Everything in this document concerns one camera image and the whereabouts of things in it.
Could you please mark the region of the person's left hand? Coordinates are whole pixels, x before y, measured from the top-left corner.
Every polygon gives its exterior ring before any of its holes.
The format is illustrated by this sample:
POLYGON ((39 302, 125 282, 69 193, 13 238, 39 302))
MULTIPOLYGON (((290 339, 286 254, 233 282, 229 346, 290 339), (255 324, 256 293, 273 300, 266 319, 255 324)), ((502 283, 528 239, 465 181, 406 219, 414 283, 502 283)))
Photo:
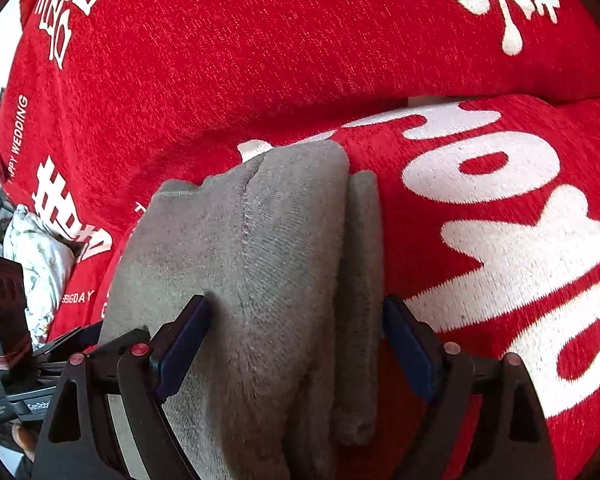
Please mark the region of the person's left hand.
POLYGON ((36 437, 31 431, 24 428, 20 422, 12 425, 12 438, 15 444, 21 448, 24 456, 31 462, 35 461, 36 437))

